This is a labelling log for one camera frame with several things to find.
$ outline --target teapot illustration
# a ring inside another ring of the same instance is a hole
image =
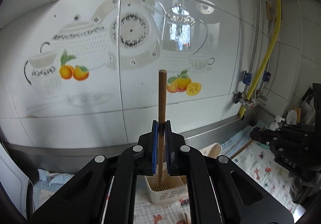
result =
[[[59,63],[55,61],[58,51],[41,52],[42,47],[48,44],[47,42],[43,43],[40,54],[30,57],[24,65],[24,75],[28,83],[42,98],[55,97],[61,88]],[[29,76],[26,74],[28,63],[32,66],[32,72]]]
[[[204,25],[206,34],[201,46],[193,49],[191,46],[191,28],[196,23]],[[181,4],[175,4],[165,13],[161,39],[161,67],[171,72],[179,72],[190,67],[190,57],[202,48],[207,36],[207,25],[202,20],[194,20]]]

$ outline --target soap dispenser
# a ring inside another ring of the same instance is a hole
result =
[[[275,122],[272,122],[270,125],[270,130],[275,131],[277,128],[279,128],[279,123],[285,121],[284,118],[282,118],[280,115],[277,115],[275,117]]]

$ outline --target blue gripper pad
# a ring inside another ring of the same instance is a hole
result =
[[[152,153],[152,172],[156,174],[156,166],[157,166],[157,146],[158,146],[158,122],[155,122],[155,127],[153,125],[152,134],[153,136],[153,153]]]

